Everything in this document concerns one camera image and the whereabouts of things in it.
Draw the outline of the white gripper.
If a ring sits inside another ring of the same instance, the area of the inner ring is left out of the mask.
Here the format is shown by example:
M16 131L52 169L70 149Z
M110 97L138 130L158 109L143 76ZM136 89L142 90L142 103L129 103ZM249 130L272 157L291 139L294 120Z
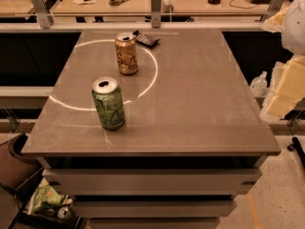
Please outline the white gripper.
M259 114L266 122L277 122L305 97L305 0L294 0L289 8L265 20L261 29L282 32L282 46L297 53L286 63L275 63Z

